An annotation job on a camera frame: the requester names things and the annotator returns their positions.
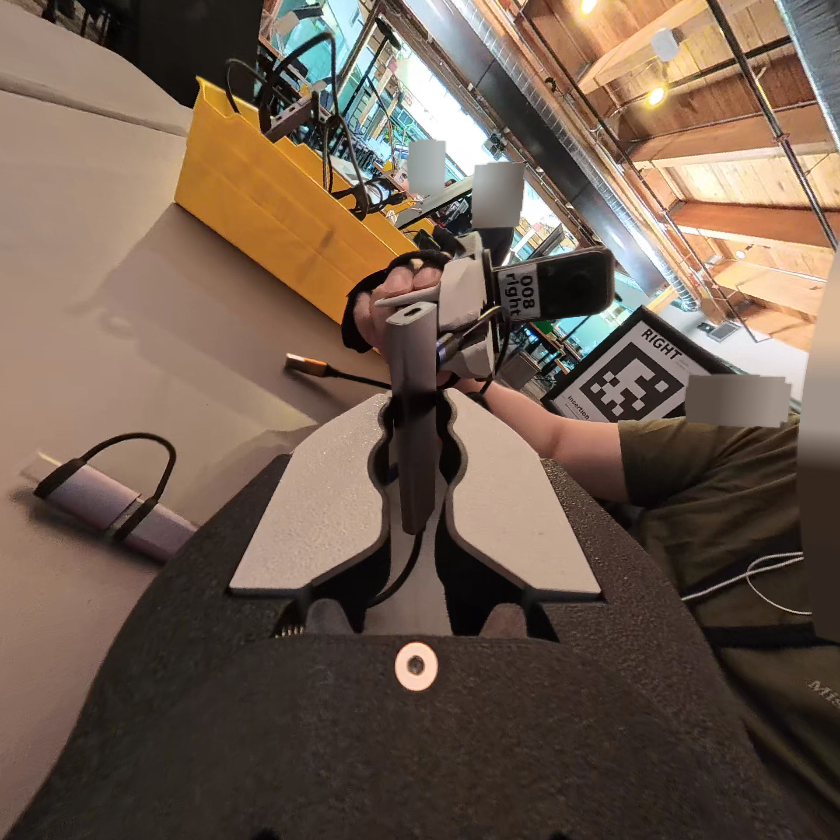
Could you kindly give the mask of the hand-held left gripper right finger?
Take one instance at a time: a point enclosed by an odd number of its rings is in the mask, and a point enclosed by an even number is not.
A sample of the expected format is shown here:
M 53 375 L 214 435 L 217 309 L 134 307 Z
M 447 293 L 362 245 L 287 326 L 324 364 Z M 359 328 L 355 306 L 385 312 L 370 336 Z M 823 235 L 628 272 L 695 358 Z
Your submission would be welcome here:
M 542 461 L 513 429 L 458 391 L 448 391 L 445 442 L 458 467 L 448 480 L 447 530 L 486 567 L 539 601 L 602 595 Z

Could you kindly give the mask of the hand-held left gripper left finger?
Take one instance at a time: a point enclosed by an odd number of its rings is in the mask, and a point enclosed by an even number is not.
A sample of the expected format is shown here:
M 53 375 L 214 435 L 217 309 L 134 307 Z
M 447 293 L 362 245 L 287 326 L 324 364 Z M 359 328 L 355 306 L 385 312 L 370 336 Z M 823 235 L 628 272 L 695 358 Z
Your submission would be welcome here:
M 321 425 L 291 454 L 228 589 L 302 596 L 389 536 L 389 392 Z

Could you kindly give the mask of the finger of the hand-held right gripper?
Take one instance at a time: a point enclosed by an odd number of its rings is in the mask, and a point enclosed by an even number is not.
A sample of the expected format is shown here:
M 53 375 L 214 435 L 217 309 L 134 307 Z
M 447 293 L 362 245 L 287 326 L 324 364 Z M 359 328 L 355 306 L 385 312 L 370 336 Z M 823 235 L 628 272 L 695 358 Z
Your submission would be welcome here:
M 486 380 L 493 372 L 495 352 L 492 324 L 484 323 L 473 332 L 451 359 L 451 372 L 461 379 Z
M 480 261 L 449 261 L 439 281 L 437 329 L 462 330 L 476 322 L 487 304 Z

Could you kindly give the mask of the yellow plastic bin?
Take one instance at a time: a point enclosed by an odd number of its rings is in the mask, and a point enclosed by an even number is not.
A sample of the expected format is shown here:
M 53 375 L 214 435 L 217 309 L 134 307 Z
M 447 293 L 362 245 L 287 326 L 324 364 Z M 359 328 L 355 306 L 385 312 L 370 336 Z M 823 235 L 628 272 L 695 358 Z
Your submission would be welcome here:
M 259 131 L 257 110 L 203 78 L 175 203 L 341 322 L 350 290 L 415 244 L 384 215 L 357 219 L 322 187 L 321 160 Z

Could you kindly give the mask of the person's right forearm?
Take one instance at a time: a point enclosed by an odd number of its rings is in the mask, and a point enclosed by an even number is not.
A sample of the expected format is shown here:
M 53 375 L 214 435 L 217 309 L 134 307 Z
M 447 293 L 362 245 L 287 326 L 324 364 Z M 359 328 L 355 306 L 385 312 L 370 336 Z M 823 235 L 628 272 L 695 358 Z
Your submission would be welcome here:
M 492 382 L 484 399 L 490 411 L 539 455 L 559 464 L 590 496 L 630 501 L 617 423 L 587 422 L 552 414 L 526 395 Z

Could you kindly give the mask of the person's right hand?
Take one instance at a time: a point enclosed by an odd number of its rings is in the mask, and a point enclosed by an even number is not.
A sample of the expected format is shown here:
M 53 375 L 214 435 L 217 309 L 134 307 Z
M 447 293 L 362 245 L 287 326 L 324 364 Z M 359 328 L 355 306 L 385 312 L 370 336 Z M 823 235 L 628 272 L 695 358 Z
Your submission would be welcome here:
M 386 357 L 386 330 L 389 318 L 396 313 L 392 306 L 379 307 L 379 301 L 398 298 L 415 291 L 436 287 L 443 271 L 430 264 L 396 267 L 373 291 L 363 291 L 353 304 L 353 323 L 360 336 L 382 358 Z

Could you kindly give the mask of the black white marker sign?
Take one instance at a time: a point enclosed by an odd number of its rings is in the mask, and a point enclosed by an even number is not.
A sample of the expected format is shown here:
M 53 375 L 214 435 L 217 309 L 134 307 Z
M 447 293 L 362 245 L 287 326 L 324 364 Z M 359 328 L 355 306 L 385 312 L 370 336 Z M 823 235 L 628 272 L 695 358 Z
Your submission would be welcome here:
M 541 404 L 553 414 L 587 422 L 683 417 L 690 377 L 720 374 L 735 370 L 659 315 L 639 308 Z

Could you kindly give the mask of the person's olive shirt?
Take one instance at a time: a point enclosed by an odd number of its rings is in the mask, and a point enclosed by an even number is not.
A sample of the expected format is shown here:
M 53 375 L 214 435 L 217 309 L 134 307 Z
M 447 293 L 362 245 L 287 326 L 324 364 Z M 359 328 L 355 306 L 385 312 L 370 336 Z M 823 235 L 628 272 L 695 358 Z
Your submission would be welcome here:
M 796 494 L 799 418 L 719 427 L 682 418 L 622 422 L 637 541 L 695 596 L 802 551 Z M 803 562 L 686 602 L 778 782 L 838 838 L 839 647 L 819 638 Z

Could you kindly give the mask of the silver ventilation ducts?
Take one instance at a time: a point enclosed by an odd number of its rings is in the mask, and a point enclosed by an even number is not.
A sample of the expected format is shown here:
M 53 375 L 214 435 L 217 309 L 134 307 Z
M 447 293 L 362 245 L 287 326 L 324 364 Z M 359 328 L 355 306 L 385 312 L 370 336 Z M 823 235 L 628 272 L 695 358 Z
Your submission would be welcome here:
M 776 5 L 839 146 L 839 2 L 777 1 Z

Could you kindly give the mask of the black rectangular panel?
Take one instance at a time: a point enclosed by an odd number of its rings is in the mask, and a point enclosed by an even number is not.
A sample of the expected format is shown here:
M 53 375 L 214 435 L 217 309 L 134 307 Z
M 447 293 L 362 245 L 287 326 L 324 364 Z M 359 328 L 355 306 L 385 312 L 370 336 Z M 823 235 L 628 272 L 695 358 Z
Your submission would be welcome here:
M 132 60 L 145 76 L 185 107 L 198 78 L 221 87 L 225 62 L 257 58 L 260 1 L 132 2 Z

